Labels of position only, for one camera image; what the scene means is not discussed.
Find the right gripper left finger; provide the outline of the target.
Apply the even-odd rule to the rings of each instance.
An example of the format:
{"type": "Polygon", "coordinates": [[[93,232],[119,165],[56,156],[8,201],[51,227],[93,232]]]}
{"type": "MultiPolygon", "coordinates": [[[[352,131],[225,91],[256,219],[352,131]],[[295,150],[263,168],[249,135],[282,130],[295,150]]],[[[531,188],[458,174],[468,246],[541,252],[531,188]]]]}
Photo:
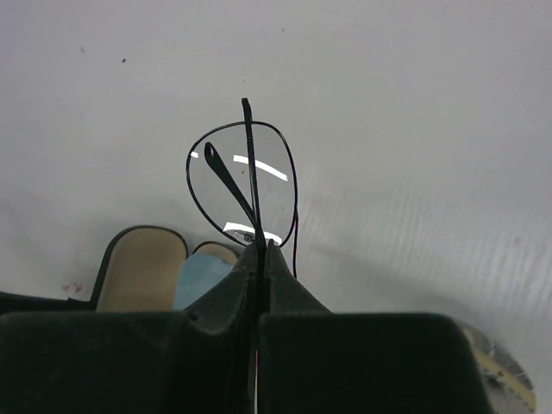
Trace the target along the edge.
{"type": "Polygon", "coordinates": [[[257,262],[182,311],[2,316],[2,412],[252,412],[257,262]]]}

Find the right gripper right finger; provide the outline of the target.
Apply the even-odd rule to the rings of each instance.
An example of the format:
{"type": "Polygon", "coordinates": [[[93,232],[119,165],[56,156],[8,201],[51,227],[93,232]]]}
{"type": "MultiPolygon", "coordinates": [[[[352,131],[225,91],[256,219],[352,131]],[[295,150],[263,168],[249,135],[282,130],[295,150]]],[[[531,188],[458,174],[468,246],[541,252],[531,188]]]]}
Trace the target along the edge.
{"type": "Polygon", "coordinates": [[[261,413],[488,413],[467,338],[432,313],[334,313],[267,246],[261,413]]]}

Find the blue cleaning cloth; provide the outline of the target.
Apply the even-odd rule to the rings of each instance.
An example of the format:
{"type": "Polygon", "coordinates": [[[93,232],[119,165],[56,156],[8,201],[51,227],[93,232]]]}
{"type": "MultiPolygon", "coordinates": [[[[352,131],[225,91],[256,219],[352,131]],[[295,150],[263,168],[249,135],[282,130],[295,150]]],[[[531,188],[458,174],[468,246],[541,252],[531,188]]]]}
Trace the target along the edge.
{"type": "Polygon", "coordinates": [[[223,280],[232,270],[236,258],[222,260],[214,254],[195,253],[179,269],[172,302],[174,311],[182,311],[223,280]]]}

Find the black glasses case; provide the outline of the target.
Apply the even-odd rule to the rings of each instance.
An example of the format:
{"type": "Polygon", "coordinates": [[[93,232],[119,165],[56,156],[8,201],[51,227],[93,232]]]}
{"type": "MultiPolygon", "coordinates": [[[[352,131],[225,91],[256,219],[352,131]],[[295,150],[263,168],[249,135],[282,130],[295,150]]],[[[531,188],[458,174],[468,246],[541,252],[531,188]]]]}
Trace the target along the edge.
{"type": "Polygon", "coordinates": [[[204,241],[190,251],[177,232],[134,226],[120,232],[106,248],[90,302],[95,311],[173,311],[179,269],[195,253],[230,261],[231,248],[204,241]]]}

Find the dark wire-frame sunglasses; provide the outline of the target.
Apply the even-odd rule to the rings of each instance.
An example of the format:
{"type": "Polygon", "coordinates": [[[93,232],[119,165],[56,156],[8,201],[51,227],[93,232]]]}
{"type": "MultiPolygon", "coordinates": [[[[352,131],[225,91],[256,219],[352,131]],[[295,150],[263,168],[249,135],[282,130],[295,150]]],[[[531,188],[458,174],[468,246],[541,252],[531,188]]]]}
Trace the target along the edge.
{"type": "Polygon", "coordinates": [[[189,193],[205,219],[246,247],[272,242],[298,248],[298,177],[292,151],[272,124],[243,118],[201,136],[186,157],[189,193]]]}

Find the marbled glasses case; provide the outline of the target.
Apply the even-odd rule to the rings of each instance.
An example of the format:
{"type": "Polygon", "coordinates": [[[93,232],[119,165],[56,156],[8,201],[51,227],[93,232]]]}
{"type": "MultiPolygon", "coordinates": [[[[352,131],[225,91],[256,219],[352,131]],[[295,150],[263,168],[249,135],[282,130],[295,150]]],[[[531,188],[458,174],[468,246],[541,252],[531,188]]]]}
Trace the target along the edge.
{"type": "Polygon", "coordinates": [[[492,412],[536,413],[536,394],[526,370],[481,331],[459,324],[470,343],[492,412]]]}

